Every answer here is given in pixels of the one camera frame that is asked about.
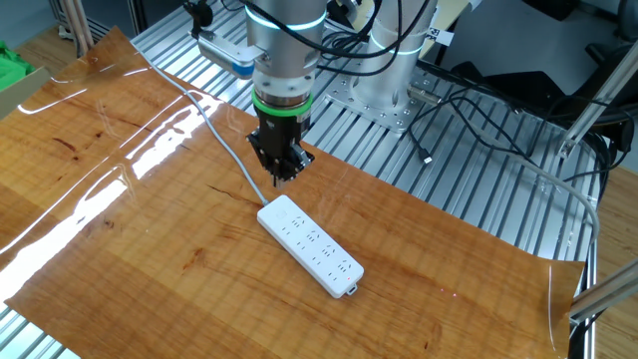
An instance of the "green object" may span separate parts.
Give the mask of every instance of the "green object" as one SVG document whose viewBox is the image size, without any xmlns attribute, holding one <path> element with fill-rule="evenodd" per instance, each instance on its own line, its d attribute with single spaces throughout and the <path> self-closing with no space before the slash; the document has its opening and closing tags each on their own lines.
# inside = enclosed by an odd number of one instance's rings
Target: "green object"
<svg viewBox="0 0 638 359">
<path fill-rule="evenodd" d="M 20 55 L 9 50 L 4 41 L 0 41 L 0 91 L 17 83 L 36 69 L 22 60 Z"/>
<path fill-rule="evenodd" d="M 312 100 L 313 100 L 312 93 L 310 93 L 308 102 L 306 102 L 306 104 L 300 108 L 291 109 L 291 110 L 273 109 L 271 107 L 267 107 L 266 105 L 262 104 L 259 101 L 259 99 L 257 99 L 257 94 L 255 94 L 255 89 L 252 89 L 252 103 L 257 107 L 257 109 L 265 112 L 268 115 L 276 116 L 276 117 L 292 117 L 292 116 L 298 116 L 298 115 L 304 114 L 306 111 L 310 110 L 310 107 L 312 106 Z"/>
</svg>

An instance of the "white label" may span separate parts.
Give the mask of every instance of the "white label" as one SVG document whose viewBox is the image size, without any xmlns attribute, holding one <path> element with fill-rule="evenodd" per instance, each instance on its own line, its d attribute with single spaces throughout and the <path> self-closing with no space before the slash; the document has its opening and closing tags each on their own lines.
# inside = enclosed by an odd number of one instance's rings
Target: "white label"
<svg viewBox="0 0 638 359">
<path fill-rule="evenodd" d="M 454 37 L 455 34 L 450 31 L 439 30 L 433 27 L 431 27 L 430 30 L 428 30 L 428 34 L 426 34 L 426 39 L 438 42 L 444 46 L 450 46 L 450 44 L 452 44 L 452 38 Z"/>
</svg>

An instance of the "wooden board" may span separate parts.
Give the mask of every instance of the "wooden board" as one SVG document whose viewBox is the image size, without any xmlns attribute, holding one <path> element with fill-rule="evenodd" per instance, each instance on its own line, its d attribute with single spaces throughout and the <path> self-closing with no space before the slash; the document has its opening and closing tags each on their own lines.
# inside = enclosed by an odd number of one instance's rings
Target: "wooden board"
<svg viewBox="0 0 638 359">
<path fill-rule="evenodd" d="M 65 346 L 565 357 L 582 263 L 529 255 L 306 145 L 317 160 L 285 193 L 366 268 L 332 299 L 257 223 L 258 198 L 194 106 L 135 53 L 113 31 L 0 123 L 0 295 Z M 275 198 L 244 140 L 256 120 L 193 90 Z"/>
</svg>

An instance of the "table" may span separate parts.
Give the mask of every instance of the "table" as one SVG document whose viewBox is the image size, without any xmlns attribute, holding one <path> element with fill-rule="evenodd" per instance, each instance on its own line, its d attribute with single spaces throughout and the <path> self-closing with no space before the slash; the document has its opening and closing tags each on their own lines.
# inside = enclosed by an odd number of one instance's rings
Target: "table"
<svg viewBox="0 0 638 359">
<path fill-rule="evenodd" d="M 276 197 L 244 140 L 256 120 L 192 91 Z M 367 268 L 334 300 L 256 222 L 257 196 L 193 109 L 114 31 L 0 124 L 11 307 L 84 357 L 565 355 L 582 263 L 309 147 L 285 193 Z"/>
<path fill-rule="evenodd" d="M 244 29 L 238 26 L 242 15 L 227 16 L 218 6 L 215 11 L 220 20 L 218 29 L 241 42 L 245 38 Z M 250 83 L 235 81 L 198 56 L 192 40 L 185 34 L 188 29 L 187 16 L 175 11 L 142 34 L 136 43 L 154 62 L 171 73 L 251 112 L 247 99 Z M 454 86 L 432 75 L 427 76 L 427 86 L 440 95 Z M 317 93 L 321 95 L 322 89 L 333 80 L 329 74 L 320 73 Z M 486 111 L 501 116 L 506 128 L 522 143 L 537 126 L 522 121 L 532 122 L 533 119 L 510 113 L 499 101 L 479 94 L 473 96 L 481 100 Z M 585 258 L 582 248 L 586 246 L 589 228 L 582 208 L 578 209 L 569 196 L 553 191 L 546 183 L 504 161 L 503 157 L 477 147 L 454 117 L 438 117 L 424 124 L 427 129 L 436 131 L 434 134 L 428 132 L 422 139 L 424 144 L 434 144 L 439 149 L 435 152 L 439 154 L 435 155 L 439 164 L 423 169 L 415 165 L 418 160 L 404 137 L 383 131 L 365 119 L 341 112 L 325 102 L 318 101 L 313 111 L 315 128 L 306 138 L 307 142 L 531 253 L 548 258 Z M 549 128 L 545 135 L 549 139 L 557 134 L 559 129 Z M 562 176 L 593 166 L 593 154 L 587 147 L 578 148 L 577 156 L 564 164 L 555 162 L 550 150 L 536 155 L 547 169 Z M 592 198 L 597 197 L 597 180 L 579 181 L 576 185 Z M 519 202 L 525 205 L 514 205 Z"/>
</svg>

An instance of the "electrical outlet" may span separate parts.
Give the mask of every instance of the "electrical outlet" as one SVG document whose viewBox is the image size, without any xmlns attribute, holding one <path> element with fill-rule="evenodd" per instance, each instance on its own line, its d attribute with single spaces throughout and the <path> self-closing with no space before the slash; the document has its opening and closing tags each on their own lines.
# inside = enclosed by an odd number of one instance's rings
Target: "electrical outlet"
<svg viewBox="0 0 638 359">
<path fill-rule="evenodd" d="M 361 264 L 287 195 L 260 210 L 257 220 L 334 298 L 357 290 Z"/>
</svg>

